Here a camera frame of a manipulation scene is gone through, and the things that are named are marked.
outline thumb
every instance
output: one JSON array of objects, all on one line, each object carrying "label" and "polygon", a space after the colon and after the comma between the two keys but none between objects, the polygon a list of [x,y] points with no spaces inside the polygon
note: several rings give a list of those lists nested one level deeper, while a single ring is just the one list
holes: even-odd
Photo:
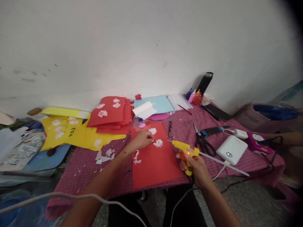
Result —
[{"label": "thumb", "polygon": [[198,166],[198,162],[193,159],[191,156],[189,156],[188,154],[184,154],[184,157],[186,159],[186,161],[188,161],[193,167]]}]

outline white wall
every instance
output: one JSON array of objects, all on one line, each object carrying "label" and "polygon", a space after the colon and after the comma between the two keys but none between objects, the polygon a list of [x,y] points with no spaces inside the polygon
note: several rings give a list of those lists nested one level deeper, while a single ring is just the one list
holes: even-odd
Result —
[{"label": "white wall", "polygon": [[0,111],[186,93],[206,71],[224,110],[267,102],[302,78],[298,34],[277,2],[1,0]]}]

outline scissors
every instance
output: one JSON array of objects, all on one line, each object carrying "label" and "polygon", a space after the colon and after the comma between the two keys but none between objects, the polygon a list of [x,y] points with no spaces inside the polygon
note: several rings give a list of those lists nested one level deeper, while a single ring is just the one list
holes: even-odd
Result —
[{"label": "scissors", "polygon": [[197,147],[197,144],[200,144],[202,152],[205,153],[205,151],[206,151],[210,156],[214,157],[216,155],[216,150],[209,142],[207,142],[207,140],[204,138],[204,136],[201,134],[201,132],[199,132],[196,124],[194,123],[193,125],[195,126],[196,135],[197,135],[196,147]]}]

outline pen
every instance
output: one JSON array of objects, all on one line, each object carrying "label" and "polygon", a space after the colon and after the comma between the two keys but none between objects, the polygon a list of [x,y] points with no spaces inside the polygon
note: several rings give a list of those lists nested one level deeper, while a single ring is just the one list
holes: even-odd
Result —
[{"label": "pen", "polygon": [[186,110],[187,112],[189,112],[187,109],[185,109],[184,107],[180,106],[179,104],[177,104],[179,107],[181,107],[182,109]]},{"label": "pen", "polygon": [[214,119],[216,119],[217,121],[220,121],[220,118],[218,118],[214,113],[212,113],[211,111],[209,111],[208,109],[206,109],[203,105],[201,105],[202,109],[204,109],[207,113],[209,113]]},{"label": "pen", "polygon": [[171,135],[171,118],[169,120],[169,133],[168,133],[168,137],[170,137]]}]

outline black phone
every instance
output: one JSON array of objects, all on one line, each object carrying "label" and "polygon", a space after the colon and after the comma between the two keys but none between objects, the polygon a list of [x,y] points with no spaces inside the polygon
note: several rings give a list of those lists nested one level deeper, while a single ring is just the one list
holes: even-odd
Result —
[{"label": "black phone", "polygon": [[208,104],[207,106],[204,107],[205,109],[208,109],[215,115],[217,115],[219,118],[221,118],[223,121],[228,121],[232,119],[233,117],[230,116],[229,114],[225,113],[223,110],[220,110],[218,107],[215,107],[212,104]]}]

